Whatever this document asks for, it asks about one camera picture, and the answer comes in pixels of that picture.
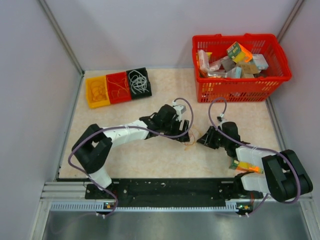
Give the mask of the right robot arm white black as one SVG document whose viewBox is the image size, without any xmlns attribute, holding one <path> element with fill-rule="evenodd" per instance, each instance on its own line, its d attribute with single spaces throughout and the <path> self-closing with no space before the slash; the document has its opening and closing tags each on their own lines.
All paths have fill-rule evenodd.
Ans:
<svg viewBox="0 0 320 240">
<path fill-rule="evenodd" d="M 242 141 L 235 122 L 222 121 L 217 127 L 210 126 L 197 142 L 211 149 L 223 148 L 232 160 L 232 167 L 245 172 L 238 174 L 240 180 L 233 185 L 239 198 L 257 191 L 284 203 L 313 190 L 313 183 L 293 150 L 276 154 Z"/>
</svg>

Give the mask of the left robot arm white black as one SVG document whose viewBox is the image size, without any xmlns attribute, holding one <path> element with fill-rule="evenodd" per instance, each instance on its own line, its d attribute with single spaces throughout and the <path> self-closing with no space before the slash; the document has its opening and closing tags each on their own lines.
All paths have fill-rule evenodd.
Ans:
<svg viewBox="0 0 320 240">
<path fill-rule="evenodd" d="M 165 104 L 159 111 L 128 124 L 105 129 L 96 123 L 92 124 L 73 145 L 71 152 L 90 180 L 97 184 L 97 194 L 102 198 L 109 198 L 114 191 L 112 179 L 105 169 L 110 150 L 132 141 L 161 135 L 181 143 L 188 142 L 189 121 L 182 119 L 185 112 L 185 105 Z"/>
</svg>

